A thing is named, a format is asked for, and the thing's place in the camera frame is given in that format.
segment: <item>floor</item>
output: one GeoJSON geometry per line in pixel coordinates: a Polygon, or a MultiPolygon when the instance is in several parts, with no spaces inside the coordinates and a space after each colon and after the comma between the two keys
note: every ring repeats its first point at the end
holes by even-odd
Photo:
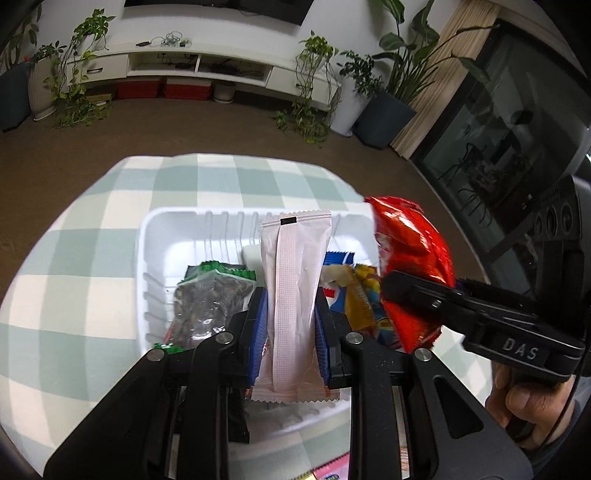
{"type": "Polygon", "coordinates": [[[0,133],[0,299],[58,215],[115,163],[138,154],[246,154],[323,166],[362,195],[418,202],[447,239],[458,276],[482,279],[461,232],[410,163],[390,149],[373,150],[336,134],[322,146],[308,145],[276,129],[272,102],[240,100],[118,100],[110,117],[91,127],[52,129],[53,118],[28,119],[0,133]]]}

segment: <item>checkered tablecloth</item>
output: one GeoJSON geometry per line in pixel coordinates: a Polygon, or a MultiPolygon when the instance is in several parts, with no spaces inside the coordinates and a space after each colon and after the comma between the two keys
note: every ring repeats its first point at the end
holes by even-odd
{"type": "MultiPolygon", "coordinates": [[[[206,154],[122,160],[54,222],[8,289],[0,308],[0,423],[42,472],[55,448],[138,360],[135,244],[149,211],[359,210],[362,201],[336,175],[308,164],[206,154]]],[[[436,352],[483,401],[489,365],[457,341],[447,332],[436,352]]],[[[271,442],[232,445],[232,478],[292,478],[348,445],[345,413],[271,442]]]]}

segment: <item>pink candy wrapper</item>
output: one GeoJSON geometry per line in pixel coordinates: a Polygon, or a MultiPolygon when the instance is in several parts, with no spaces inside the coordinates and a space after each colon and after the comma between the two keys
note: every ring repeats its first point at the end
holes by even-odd
{"type": "Polygon", "coordinates": [[[347,480],[349,477],[349,454],[313,470],[316,480],[347,480]]]}

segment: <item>glass door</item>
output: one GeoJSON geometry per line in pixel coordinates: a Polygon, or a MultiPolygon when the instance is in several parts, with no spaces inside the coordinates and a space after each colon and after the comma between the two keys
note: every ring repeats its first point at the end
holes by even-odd
{"type": "Polygon", "coordinates": [[[591,124],[589,92],[536,42],[509,25],[494,31],[478,60],[491,82],[467,78],[426,138],[429,148],[413,158],[491,282],[524,294],[537,262],[532,207],[567,170],[591,124]]]}

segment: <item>cabinet drawer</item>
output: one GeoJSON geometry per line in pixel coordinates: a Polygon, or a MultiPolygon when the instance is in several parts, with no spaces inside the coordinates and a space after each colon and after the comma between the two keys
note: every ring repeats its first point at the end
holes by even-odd
{"type": "MultiPolygon", "coordinates": [[[[290,95],[299,95],[300,89],[297,86],[296,73],[281,67],[273,67],[267,82],[267,88],[277,92],[289,93],[290,95]]],[[[339,84],[336,80],[332,81],[329,87],[326,79],[314,78],[314,90],[312,91],[312,100],[326,107],[330,98],[336,93],[339,84]]]]}
{"type": "MultiPolygon", "coordinates": [[[[86,82],[111,80],[127,77],[128,55],[107,55],[82,63],[82,74],[88,75],[86,82]]],[[[72,64],[68,65],[68,82],[72,78],[72,64]]]]}

